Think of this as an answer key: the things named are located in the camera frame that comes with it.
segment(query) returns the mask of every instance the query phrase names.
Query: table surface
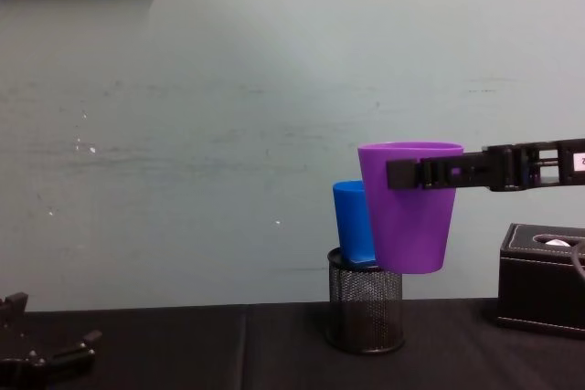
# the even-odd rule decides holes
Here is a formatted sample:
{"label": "table surface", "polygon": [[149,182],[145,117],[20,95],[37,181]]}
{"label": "table surface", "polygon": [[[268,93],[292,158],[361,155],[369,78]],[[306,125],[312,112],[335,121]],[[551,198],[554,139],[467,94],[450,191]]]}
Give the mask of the table surface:
{"label": "table surface", "polygon": [[357,356],[324,341],[326,303],[38,312],[46,345],[103,332],[90,376],[65,389],[562,389],[585,386],[585,341],[485,318],[495,300],[405,300],[406,344]]}

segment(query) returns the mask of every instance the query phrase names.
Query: purple cup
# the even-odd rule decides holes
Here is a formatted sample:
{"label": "purple cup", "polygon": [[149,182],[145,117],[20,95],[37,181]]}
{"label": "purple cup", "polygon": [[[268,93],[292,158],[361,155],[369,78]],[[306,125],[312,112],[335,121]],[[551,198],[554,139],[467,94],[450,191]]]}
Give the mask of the purple cup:
{"label": "purple cup", "polygon": [[389,190],[386,162],[463,154],[443,142],[389,142],[357,148],[366,191],[377,264],[398,274],[441,269],[455,189]]}

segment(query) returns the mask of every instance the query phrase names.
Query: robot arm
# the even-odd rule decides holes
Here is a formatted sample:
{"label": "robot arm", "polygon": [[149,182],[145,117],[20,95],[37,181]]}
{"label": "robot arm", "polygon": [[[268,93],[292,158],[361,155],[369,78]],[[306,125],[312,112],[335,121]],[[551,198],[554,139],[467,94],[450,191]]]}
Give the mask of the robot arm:
{"label": "robot arm", "polygon": [[[386,167],[391,190],[486,186],[493,192],[511,192],[580,185],[585,184],[585,139],[488,146],[480,153],[419,162],[388,161]],[[556,167],[557,175],[543,176],[541,172],[546,167]],[[585,239],[571,252],[571,261],[585,281],[585,269],[580,263],[583,252]]]}

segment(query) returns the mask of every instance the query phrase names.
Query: blue cup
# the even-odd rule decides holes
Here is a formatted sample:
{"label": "blue cup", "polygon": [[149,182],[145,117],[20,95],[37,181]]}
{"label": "blue cup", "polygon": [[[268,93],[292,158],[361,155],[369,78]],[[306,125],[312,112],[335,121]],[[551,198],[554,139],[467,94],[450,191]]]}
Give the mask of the blue cup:
{"label": "blue cup", "polygon": [[335,183],[333,199],[342,256],[356,264],[374,262],[374,239],[363,182]]}

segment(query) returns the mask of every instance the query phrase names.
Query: plastic cup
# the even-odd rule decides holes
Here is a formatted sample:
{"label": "plastic cup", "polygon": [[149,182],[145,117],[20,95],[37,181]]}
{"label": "plastic cup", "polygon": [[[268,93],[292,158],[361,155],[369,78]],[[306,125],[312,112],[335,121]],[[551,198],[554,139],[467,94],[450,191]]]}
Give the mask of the plastic cup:
{"label": "plastic cup", "polygon": [[361,180],[333,185],[337,232],[342,256],[356,264],[374,261],[374,239]]}
{"label": "plastic cup", "polygon": [[442,268],[455,189],[389,190],[386,162],[448,157],[463,147],[443,142],[389,142],[357,148],[377,264],[399,274]]}

